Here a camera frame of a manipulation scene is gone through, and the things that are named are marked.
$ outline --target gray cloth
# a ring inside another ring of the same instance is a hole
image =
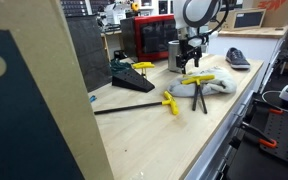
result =
[[[201,75],[215,75],[212,80],[201,81],[201,89],[203,95],[211,95],[216,93],[234,93],[236,91],[236,83],[231,74],[222,67],[212,67],[205,71],[192,73],[190,76],[201,76]],[[193,97],[195,92],[195,83],[182,84],[181,82],[185,78],[177,78],[171,82],[167,90],[172,96],[177,97]]]

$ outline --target sneaker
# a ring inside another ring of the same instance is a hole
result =
[[[248,63],[243,53],[236,49],[230,48],[226,54],[226,61],[231,64],[233,69],[249,69],[250,63]]]

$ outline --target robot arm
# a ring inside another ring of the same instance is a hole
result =
[[[180,43],[181,54],[176,56],[176,66],[182,69],[185,74],[185,65],[188,60],[194,59],[195,66],[198,67],[198,61],[202,57],[200,45],[208,42],[212,36],[217,36],[217,29],[221,27],[228,15],[228,0],[225,1],[226,13],[218,26],[200,34],[199,28],[209,22],[220,10],[222,0],[176,0],[173,1],[174,18],[176,29],[178,30],[178,39]],[[189,28],[196,28],[197,35],[191,36],[188,33]]]

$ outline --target workbench surface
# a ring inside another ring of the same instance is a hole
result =
[[[277,27],[262,27],[258,29],[236,30],[219,32],[218,36],[221,37],[249,37],[249,38],[273,38],[279,39],[285,35],[288,31],[288,25],[280,27],[280,30],[276,30]]]
[[[192,111],[192,98],[174,97],[177,116],[168,105],[95,115],[114,178],[184,178],[262,65],[248,61],[247,71],[231,69],[225,57],[216,55],[204,55],[199,68],[193,60],[187,63],[187,72],[224,67],[238,84],[236,93],[205,96],[208,114],[202,112],[200,102]],[[89,93],[97,97],[93,111],[165,100],[163,92],[181,74],[170,72],[167,60],[153,63],[155,68],[147,69],[147,76],[155,89],[144,93],[108,84]]]

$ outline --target black metal rod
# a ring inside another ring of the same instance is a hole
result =
[[[203,97],[203,92],[201,90],[201,86],[197,85],[198,91],[200,93],[201,96],[201,100],[202,100],[202,104],[203,104],[203,109],[204,109],[204,114],[207,114],[207,110],[206,110],[206,105],[205,105],[205,101],[204,101],[204,97]]]
[[[162,105],[162,102],[155,102],[155,103],[148,103],[148,104],[141,104],[141,105],[135,105],[135,106],[128,106],[128,107],[121,107],[121,108],[115,108],[115,109],[107,109],[107,110],[95,111],[94,114],[95,115],[106,114],[106,113],[111,113],[111,112],[124,111],[124,110],[130,110],[130,109],[137,109],[137,108],[156,106],[156,105]]]
[[[196,110],[197,96],[198,96],[198,87],[197,87],[197,84],[195,84],[195,93],[194,93],[193,106],[192,106],[193,111]]]

